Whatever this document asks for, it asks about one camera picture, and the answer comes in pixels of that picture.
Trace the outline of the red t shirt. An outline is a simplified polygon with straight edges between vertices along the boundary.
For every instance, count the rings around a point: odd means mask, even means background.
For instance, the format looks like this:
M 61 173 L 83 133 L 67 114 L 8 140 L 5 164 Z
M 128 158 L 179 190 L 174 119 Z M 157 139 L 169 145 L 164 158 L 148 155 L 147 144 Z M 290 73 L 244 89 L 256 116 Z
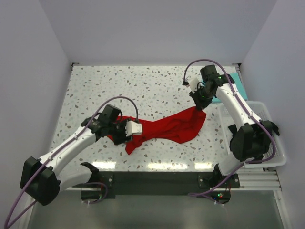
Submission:
M 167 139 L 182 144 L 194 139 L 201 130 L 206 113 L 195 106 L 187 108 L 169 117 L 156 121 L 140 120 L 142 134 L 133 137 L 126 143 L 125 151 L 130 155 L 145 141 L 151 139 Z

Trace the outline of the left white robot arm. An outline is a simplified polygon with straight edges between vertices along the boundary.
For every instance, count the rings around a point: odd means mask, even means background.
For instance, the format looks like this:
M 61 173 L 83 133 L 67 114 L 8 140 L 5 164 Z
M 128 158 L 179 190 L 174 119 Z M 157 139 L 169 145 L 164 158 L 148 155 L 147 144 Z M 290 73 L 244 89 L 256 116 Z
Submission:
M 89 165 L 89 171 L 78 172 L 60 178 L 61 171 L 80 152 L 110 136 L 115 145 L 132 141 L 134 135 L 142 134 L 139 119 L 123 119 L 121 110 L 110 104 L 101 113 L 85 119 L 66 141 L 38 159 L 29 157 L 23 165 L 20 188 L 41 205 L 50 204 L 59 194 L 74 185 L 84 183 L 88 187 L 98 184 L 98 169 Z

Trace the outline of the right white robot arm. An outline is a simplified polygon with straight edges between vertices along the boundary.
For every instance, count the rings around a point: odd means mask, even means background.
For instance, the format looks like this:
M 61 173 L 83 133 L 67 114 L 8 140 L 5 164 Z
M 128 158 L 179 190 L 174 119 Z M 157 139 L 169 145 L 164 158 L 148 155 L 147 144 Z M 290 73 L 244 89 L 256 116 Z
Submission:
M 191 89 L 189 95 L 196 108 L 203 110 L 217 98 L 227 109 L 236 128 L 230 141 L 230 153 L 223 162 L 215 166 L 212 176 L 215 186 L 224 187 L 229 182 L 229 176 L 245 163 L 265 161 L 264 154 L 270 147 L 275 147 L 272 136 L 275 126 L 271 121 L 263 121 L 252 111 L 227 72 L 220 75 L 214 65 L 208 65 L 200 73 L 202 80 L 197 77 L 183 79 L 183 83 Z

